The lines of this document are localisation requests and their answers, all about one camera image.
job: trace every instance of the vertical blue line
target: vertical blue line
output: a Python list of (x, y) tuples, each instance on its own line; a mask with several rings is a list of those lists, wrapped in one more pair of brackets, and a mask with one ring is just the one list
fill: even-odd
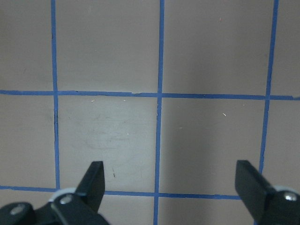
[(156, 125), (153, 225), (158, 225), (160, 134), (161, 134), (163, 64), (164, 64), (164, 22), (165, 22), (165, 0), (160, 0), (160, 4), (159, 4), (159, 49), (158, 49), (159, 55), (158, 55), (158, 81), (157, 81), (157, 125)]
[(266, 100), (265, 100), (263, 124), (262, 124), (261, 154), (260, 154), (260, 160), (259, 160), (259, 172), (260, 173), (263, 172), (264, 153), (265, 153), (265, 148), (266, 148), (266, 138), (267, 138), (267, 128), (268, 128), (268, 118), (269, 118), (269, 108), (270, 108), (271, 80), (272, 80), (272, 70), (273, 70), (273, 62), (274, 62), (274, 48), (275, 48), (275, 40), (276, 40), (278, 5), (279, 5), (279, 0), (274, 0), (271, 41), (270, 41), (270, 54), (269, 54), (269, 66), (268, 66), (268, 77), (267, 77), (267, 87), (266, 87)]
[(58, 140), (58, 91), (57, 91), (57, 64), (56, 64), (56, 20), (55, 0), (51, 0), (51, 31), (52, 31), (52, 78), (54, 100), (54, 159), (56, 189), (60, 189), (60, 152)]

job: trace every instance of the metal bolt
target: metal bolt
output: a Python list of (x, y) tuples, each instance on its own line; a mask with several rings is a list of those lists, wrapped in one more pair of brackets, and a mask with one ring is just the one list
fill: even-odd
[(66, 195), (65, 197), (63, 197), (61, 200), (60, 200), (60, 203), (61, 204), (68, 204), (69, 202), (71, 202), (73, 199), (72, 195)]
[(297, 195), (293, 192), (285, 192), (284, 197), (288, 201), (296, 201), (297, 200)]
[(24, 204), (18, 204), (16, 207), (14, 207), (11, 211), (10, 214), (11, 215), (16, 215), (20, 212), (22, 212), (25, 209), (25, 205)]

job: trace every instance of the gray floor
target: gray floor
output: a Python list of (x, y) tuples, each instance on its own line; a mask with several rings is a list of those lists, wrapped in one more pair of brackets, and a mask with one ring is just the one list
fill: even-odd
[(95, 160), (112, 225), (253, 224), (238, 159), (300, 190), (298, 0), (0, 3), (0, 206)]

